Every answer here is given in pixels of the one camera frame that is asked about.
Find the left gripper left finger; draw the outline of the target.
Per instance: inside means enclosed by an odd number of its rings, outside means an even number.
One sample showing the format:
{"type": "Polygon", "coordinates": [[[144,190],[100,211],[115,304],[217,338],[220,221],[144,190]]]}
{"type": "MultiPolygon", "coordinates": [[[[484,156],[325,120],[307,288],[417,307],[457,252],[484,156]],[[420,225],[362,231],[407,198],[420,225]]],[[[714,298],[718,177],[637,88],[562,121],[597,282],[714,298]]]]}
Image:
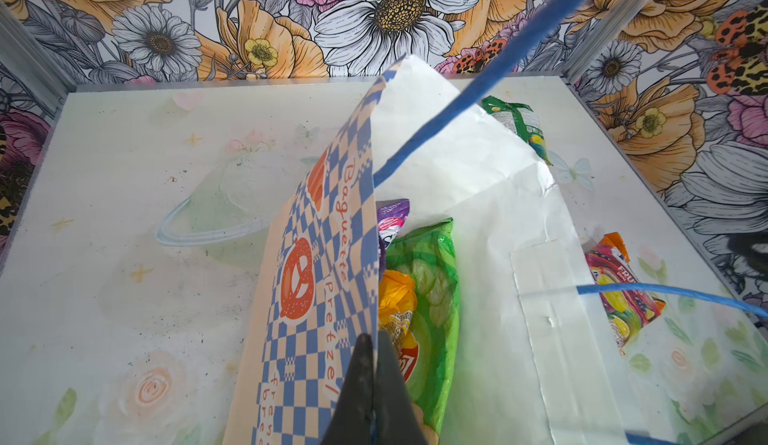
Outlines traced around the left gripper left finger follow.
{"type": "Polygon", "coordinates": [[[374,420],[374,351],[369,334],[357,337],[339,401],[322,445],[371,443],[374,420]]]}

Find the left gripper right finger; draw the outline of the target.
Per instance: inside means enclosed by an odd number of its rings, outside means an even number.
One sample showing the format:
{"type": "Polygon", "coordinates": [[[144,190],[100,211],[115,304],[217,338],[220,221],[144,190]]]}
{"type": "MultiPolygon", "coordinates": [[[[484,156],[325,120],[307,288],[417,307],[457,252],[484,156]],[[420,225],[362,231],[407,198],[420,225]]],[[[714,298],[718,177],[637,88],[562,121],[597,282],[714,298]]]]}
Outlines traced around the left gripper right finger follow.
{"type": "Polygon", "coordinates": [[[378,348],[375,371],[375,443],[417,445],[427,441],[416,420],[391,346],[378,348]]]}

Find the green Lays chips bag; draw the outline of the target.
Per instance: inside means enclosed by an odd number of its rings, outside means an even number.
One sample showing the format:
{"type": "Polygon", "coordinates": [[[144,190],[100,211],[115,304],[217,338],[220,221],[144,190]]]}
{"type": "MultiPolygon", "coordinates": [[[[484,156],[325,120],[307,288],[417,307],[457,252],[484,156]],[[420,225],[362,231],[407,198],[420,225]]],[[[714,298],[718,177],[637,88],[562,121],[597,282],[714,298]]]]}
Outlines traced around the green Lays chips bag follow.
{"type": "Polygon", "coordinates": [[[400,372],[423,435],[440,441],[458,351],[460,287],[453,220],[416,229],[392,242],[387,270],[409,275],[418,306],[403,347],[400,372]]]}

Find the yellow mango candy bag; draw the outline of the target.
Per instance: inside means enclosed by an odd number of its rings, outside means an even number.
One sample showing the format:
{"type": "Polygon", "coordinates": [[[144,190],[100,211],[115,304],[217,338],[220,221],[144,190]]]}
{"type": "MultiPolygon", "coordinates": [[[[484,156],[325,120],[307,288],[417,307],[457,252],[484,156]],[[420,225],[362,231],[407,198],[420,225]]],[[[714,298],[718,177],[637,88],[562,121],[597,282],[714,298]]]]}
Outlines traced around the yellow mango candy bag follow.
{"type": "Polygon", "coordinates": [[[378,325],[396,351],[403,347],[417,306],[413,279],[396,270],[385,271],[379,283],[378,325]]]}

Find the checkered paper bag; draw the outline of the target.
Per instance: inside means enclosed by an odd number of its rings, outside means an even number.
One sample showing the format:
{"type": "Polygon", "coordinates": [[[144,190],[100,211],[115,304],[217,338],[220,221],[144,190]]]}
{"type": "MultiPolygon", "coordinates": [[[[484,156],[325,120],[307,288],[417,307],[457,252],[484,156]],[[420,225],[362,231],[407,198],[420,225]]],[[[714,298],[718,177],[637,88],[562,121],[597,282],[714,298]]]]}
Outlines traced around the checkered paper bag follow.
{"type": "Polygon", "coordinates": [[[355,341],[377,328],[380,202],[413,230],[448,218],[458,354],[444,444],[623,444],[577,287],[591,282],[534,150],[472,106],[382,182],[375,172],[458,92],[416,56],[377,79],[272,220],[224,440],[317,444],[355,341]]]}

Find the purple candy bag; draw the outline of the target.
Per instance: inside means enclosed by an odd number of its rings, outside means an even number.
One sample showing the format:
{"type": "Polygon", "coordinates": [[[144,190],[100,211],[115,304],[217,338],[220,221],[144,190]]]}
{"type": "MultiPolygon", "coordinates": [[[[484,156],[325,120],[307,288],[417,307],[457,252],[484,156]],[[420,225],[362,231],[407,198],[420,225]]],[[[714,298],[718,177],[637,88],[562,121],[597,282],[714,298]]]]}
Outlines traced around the purple candy bag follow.
{"type": "Polygon", "coordinates": [[[386,250],[397,237],[410,213],[408,199],[396,199],[377,204],[379,271],[386,270],[386,250]]]}

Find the Fox's fruits candy bag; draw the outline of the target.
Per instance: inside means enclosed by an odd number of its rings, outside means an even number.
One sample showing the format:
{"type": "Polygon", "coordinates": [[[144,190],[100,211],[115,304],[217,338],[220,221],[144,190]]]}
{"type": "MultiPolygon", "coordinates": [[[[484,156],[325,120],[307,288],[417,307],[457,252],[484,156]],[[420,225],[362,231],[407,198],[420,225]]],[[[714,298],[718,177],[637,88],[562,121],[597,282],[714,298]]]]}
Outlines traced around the Fox's fruits candy bag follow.
{"type": "MultiPolygon", "coordinates": [[[[636,283],[630,256],[621,235],[612,232],[585,253],[593,281],[598,286],[636,283]]],[[[640,330],[662,315],[666,302],[638,290],[601,292],[601,302],[621,354],[640,330]]]]}

